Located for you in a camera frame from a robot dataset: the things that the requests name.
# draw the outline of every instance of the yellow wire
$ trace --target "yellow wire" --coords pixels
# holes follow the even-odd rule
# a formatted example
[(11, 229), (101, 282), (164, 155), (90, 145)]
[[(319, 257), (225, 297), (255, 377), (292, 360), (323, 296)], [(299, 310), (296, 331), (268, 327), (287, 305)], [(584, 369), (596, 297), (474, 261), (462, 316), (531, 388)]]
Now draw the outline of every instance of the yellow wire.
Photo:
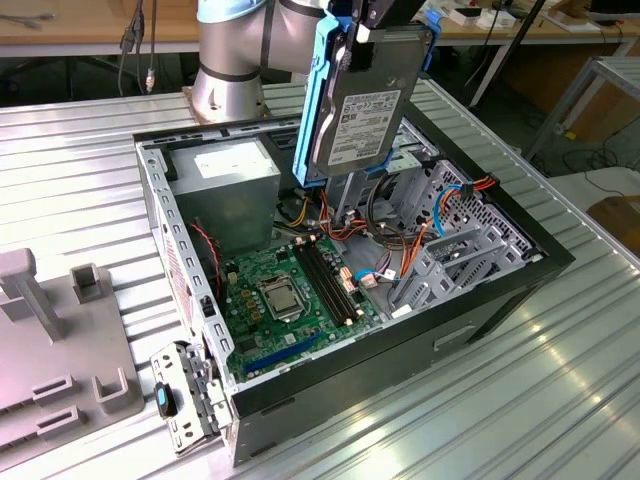
[(300, 225), (304, 221), (304, 217), (307, 214), (307, 204), (308, 203), (309, 203), (309, 198), (305, 198), (304, 199), (304, 204), (302, 205), (302, 211), (300, 212), (300, 215), (298, 215), (298, 218), (296, 218), (295, 221), (291, 222), (288, 225), (289, 227), (297, 227), (298, 225)]

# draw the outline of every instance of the green circuit board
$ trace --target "green circuit board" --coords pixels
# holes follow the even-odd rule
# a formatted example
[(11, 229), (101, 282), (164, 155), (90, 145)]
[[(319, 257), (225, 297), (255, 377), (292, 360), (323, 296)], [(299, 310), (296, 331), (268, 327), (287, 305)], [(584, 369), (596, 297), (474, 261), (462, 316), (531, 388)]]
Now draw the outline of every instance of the green circuit board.
[[(316, 248), (333, 267), (334, 278), (340, 283), (341, 279), (339, 274), (335, 274), (335, 270), (336, 267), (344, 265), (331, 241), (319, 240)], [(226, 262), (223, 268), (227, 272), (230, 269), (237, 270), (233, 272), (237, 280), (233, 279), (235, 283), (229, 281), (227, 286), (225, 320), (235, 344), (227, 365), (240, 382), (274, 369), (284, 368), (286, 364), (333, 343), (370, 332), (383, 321), (366, 293), (358, 289), (348, 298), (354, 308), (362, 314), (352, 325), (336, 326), (290, 245), (236, 257)], [(265, 281), (282, 281), (285, 278), (293, 284), (304, 306), (300, 316), (290, 323), (274, 318), (267, 305), (264, 288), (261, 289)], [(297, 348), (303, 345), (304, 351), (301, 353), (287, 355), (287, 358), (263, 368), (247, 370), (247, 366), (252, 365), (252, 362), (278, 352), (282, 353), (290, 347)]]

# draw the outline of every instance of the hard drive label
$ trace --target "hard drive label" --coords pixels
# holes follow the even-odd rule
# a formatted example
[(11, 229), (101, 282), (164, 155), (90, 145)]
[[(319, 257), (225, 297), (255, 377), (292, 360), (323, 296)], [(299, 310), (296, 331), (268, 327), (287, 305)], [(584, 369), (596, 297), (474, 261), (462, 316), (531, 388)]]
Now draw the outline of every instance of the hard drive label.
[(401, 90), (349, 95), (338, 118), (328, 165), (360, 160), (380, 153)]

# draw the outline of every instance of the hard drive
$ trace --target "hard drive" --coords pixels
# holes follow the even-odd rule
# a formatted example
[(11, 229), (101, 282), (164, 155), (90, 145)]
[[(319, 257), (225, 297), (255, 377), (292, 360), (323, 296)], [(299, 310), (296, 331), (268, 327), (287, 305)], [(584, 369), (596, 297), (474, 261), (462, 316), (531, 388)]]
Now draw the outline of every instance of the hard drive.
[(371, 66), (350, 68), (346, 35), (333, 46), (311, 162), (326, 176), (384, 164), (425, 55), (420, 38), (378, 42)]

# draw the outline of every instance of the ram slot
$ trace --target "ram slot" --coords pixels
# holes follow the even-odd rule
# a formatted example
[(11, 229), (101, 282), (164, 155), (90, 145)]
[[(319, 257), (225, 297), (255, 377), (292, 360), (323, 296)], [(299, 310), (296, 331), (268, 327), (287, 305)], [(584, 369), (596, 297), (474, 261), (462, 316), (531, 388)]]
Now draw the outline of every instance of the ram slot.
[(341, 327), (347, 320), (354, 321), (358, 314), (347, 294), (331, 274), (324, 258), (314, 244), (298, 245), (293, 249), (298, 263), (331, 314), (331, 321)]

